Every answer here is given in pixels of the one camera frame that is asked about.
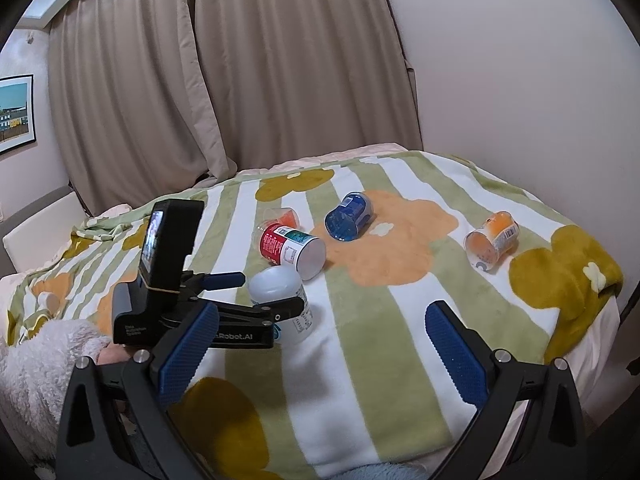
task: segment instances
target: hand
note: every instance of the hand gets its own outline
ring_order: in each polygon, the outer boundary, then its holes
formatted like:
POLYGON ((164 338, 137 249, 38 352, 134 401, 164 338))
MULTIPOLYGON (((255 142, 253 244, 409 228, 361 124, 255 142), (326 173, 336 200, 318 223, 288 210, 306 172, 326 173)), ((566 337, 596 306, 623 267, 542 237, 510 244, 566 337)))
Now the hand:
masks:
POLYGON ((109 343, 109 345, 102 349, 100 355, 98 355, 98 365, 110 365, 113 363, 121 363, 128 361, 133 354, 136 353, 137 348, 127 347, 124 345, 116 345, 116 343, 109 343))

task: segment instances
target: blue gripper pad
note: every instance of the blue gripper pad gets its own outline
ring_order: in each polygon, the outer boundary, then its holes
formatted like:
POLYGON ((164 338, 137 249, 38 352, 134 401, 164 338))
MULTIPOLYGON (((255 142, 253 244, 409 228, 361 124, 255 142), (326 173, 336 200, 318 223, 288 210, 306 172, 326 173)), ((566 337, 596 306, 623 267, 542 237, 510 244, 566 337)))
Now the blue gripper pad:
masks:
POLYGON ((244 285, 246 278, 242 272, 224 272, 223 274, 206 274, 202 279, 204 290, 221 290, 244 285))
POLYGON ((163 408, 182 398, 218 333, 219 323, 218 309, 209 301, 158 370, 158 401, 163 408))
POLYGON ((484 368, 436 303, 427 307, 424 325, 460 397, 480 410, 489 396, 484 368))

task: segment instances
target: headboard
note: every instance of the headboard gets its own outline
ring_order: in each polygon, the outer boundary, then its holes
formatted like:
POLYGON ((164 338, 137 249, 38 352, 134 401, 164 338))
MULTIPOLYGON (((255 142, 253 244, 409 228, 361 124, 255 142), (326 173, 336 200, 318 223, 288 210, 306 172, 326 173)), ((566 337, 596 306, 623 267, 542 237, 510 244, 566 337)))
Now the headboard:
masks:
MULTIPOLYGON (((4 222, 0 222, 0 240, 5 235, 9 234, 13 229, 18 227, 27 218, 32 217, 37 212, 43 210, 47 206, 53 204, 63 196, 73 193, 74 191, 69 186, 63 186, 58 189, 47 193, 42 198, 37 199, 35 202, 30 203, 23 209, 20 209, 17 213, 11 215, 4 222)), ((11 259, 4 249, 4 245, 0 242, 0 278, 9 274, 15 274, 16 270, 14 264, 11 263, 11 259)))

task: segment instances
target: blanket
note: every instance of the blanket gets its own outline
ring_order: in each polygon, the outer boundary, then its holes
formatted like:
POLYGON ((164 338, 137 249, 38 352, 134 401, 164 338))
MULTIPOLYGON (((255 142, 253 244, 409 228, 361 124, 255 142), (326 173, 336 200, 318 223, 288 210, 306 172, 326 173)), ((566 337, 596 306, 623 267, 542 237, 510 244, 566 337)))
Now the blanket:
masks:
MULTIPOLYGON (((491 348, 540 363, 580 341, 622 286, 620 268, 584 230, 457 158, 372 156, 177 196, 206 202, 185 261, 194 272, 265 269, 251 234, 267 208, 295 209, 302 230, 327 244, 323 272, 305 282, 311 335, 269 350, 210 349, 170 409, 192 449, 226 478, 327 478, 455 441, 474 408, 425 333, 432 301, 447 301, 491 348), (358 240, 338 242, 324 216, 351 191, 370 197, 375 218, 358 240), (520 225, 518 245, 483 272, 463 239, 500 210, 520 225)), ((33 336, 51 317, 88 318, 109 333, 114 285, 136 275, 152 206, 74 229, 60 261, 17 287, 8 340, 33 336), (42 292, 61 300, 56 312, 38 302, 42 292)), ((204 296, 250 304, 245 287, 204 296)))

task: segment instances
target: framed picture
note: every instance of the framed picture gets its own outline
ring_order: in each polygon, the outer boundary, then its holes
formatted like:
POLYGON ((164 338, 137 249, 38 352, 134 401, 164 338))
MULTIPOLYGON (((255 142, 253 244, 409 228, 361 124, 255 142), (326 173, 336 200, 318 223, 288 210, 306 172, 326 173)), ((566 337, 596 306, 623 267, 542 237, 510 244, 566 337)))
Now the framed picture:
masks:
POLYGON ((0 155, 35 141, 33 74, 0 78, 0 155))

